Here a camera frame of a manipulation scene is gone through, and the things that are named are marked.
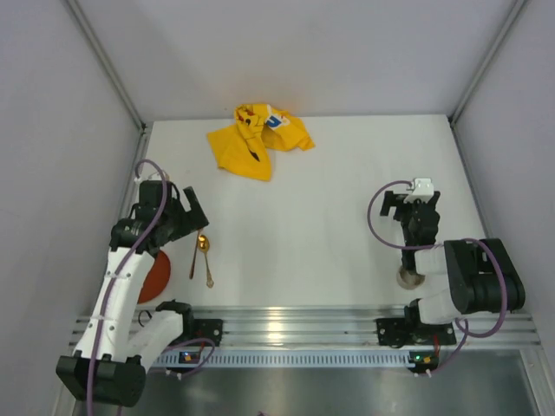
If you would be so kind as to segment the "gold fork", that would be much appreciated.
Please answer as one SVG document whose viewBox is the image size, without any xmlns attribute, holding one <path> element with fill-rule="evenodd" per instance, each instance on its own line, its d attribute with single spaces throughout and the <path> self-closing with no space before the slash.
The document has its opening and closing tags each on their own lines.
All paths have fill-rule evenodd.
<svg viewBox="0 0 555 416">
<path fill-rule="evenodd" d="M 198 253 L 198 250 L 199 250 L 199 237 L 200 237 L 200 234 L 201 234 L 202 231 L 203 231 L 203 229 L 200 229 L 200 230 L 197 231 L 197 235 L 196 235 L 195 240 L 194 240 L 193 257 L 192 257 L 192 262 L 191 262 L 190 271 L 189 271 L 189 279 L 190 280 L 192 280 L 194 278 L 197 253 Z"/>
</svg>

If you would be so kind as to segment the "gold spoon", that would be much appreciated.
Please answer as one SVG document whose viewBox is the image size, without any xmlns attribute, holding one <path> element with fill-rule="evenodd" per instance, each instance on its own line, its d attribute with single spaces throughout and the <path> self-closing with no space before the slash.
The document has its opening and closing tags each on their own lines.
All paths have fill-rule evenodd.
<svg viewBox="0 0 555 416">
<path fill-rule="evenodd" d="M 205 267 L 206 267 L 206 286 L 209 289 L 213 288 L 214 285 L 214 281 L 212 278 L 212 272 L 210 269 L 210 265 L 209 265 L 209 260 L 208 260 L 208 252 L 211 248 L 211 244 L 210 241 L 208 239 L 208 237 L 204 234 L 200 234 L 198 237 L 198 248 L 199 250 L 203 253 L 204 259 L 205 259 Z"/>
</svg>

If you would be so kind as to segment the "red round plate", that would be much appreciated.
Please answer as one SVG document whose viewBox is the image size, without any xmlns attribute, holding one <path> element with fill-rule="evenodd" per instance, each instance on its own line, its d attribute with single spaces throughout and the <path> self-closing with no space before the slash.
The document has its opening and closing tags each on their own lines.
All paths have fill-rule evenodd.
<svg viewBox="0 0 555 416">
<path fill-rule="evenodd" d="M 164 251 L 160 251 L 153 263 L 153 267 L 147 273 L 143 283 L 138 304 L 152 301 L 166 288 L 171 276 L 170 259 Z"/>
</svg>

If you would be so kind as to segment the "small clear glass cup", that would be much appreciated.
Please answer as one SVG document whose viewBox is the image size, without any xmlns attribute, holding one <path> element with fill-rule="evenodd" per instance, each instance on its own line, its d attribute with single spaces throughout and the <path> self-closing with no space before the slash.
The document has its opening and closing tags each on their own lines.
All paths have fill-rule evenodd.
<svg viewBox="0 0 555 416">
<path fill-rule="evenodd" d="M 406 270 L 402 266 L 396 274 L 396 281 L 398 285 L 405 290 L 417 289 L 424 284 L 425 278 L 426 277 L 424 275 Z"/>
</svg>

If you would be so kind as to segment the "yellow Pikachu cloth placemat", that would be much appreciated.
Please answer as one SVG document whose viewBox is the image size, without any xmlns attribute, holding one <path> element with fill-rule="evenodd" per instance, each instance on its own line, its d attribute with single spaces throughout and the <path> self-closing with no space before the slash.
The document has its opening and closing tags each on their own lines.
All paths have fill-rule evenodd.
<svg viewBox="0 0 555 416">
<path fill-rule="evenodd" d="M 270 150 L 308 151 L 315 147 L 298 117 L 265 103 L 242 104 L 234 122 L 206 135 L 218 168 L 260 181 L 272 175 Z"/>
</svg>

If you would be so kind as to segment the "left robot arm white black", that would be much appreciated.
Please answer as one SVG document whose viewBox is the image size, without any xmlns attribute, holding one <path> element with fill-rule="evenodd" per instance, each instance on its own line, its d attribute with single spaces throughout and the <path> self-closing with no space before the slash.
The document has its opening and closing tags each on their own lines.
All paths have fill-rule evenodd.
<svg viewBox="0 0 555 416">
<path fill-rule="evenodd" d="M 55 372 L 80 401 L 133 407 L 147 371 L 163 351 L 194 336 L 193 308 L 159 304 L 148 324 L 130 333 L 140 292 L 161 248 L 208 226 L 191 186 L 146 180 L 130 214 L 111 230 L 108 265 L 100 293 L 74 351 L 59 357 Z"/>
</svg>

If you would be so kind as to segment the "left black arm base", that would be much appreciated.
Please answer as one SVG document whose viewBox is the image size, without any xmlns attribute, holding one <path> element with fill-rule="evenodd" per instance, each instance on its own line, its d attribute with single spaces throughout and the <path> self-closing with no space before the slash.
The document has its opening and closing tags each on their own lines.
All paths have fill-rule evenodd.
<svg viewBox="0 0 555 416">
<path fill-rule="evenodd" d="M 221 319 L 195 318 L 187 340 L 206 338 L 218 347 L 224 333 L 224 321 Z"/>
</svg>

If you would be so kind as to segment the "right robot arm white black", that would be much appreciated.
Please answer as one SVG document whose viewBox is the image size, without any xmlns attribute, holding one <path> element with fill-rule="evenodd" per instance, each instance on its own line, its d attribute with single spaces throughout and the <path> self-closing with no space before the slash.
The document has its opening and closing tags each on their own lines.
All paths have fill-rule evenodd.
<svg viewBox="0 0 555 416">
<path fill-rule="evenodd" d="M 498 238 L 457 239 L 436 243 L 441 193 L 386 191 L 380 215 L 400 223 L 404 245 L 399 276 L 418 283 L 438 276 L 447 283 L 439 293 L 413 300 L 405 319 L 413 328 L 448 324 L 478 312 L 513 312 L 524 307 L 526 291 L 518 271 Z"/>
</svg>

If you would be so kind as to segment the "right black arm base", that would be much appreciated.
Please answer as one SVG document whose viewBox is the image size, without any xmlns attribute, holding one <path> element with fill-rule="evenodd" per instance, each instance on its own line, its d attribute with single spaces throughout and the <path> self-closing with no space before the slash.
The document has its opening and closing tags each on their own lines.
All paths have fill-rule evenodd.
<svg viewBox="0 0 555 416">
<path fill-rule="evenodd" d="M 452 324 L 427 325 L 413 323 L 401 317 L 375 320 L 380 346 L 402 348 L 405 346 L 454 346 L 456 336 Z"/>
</svg>

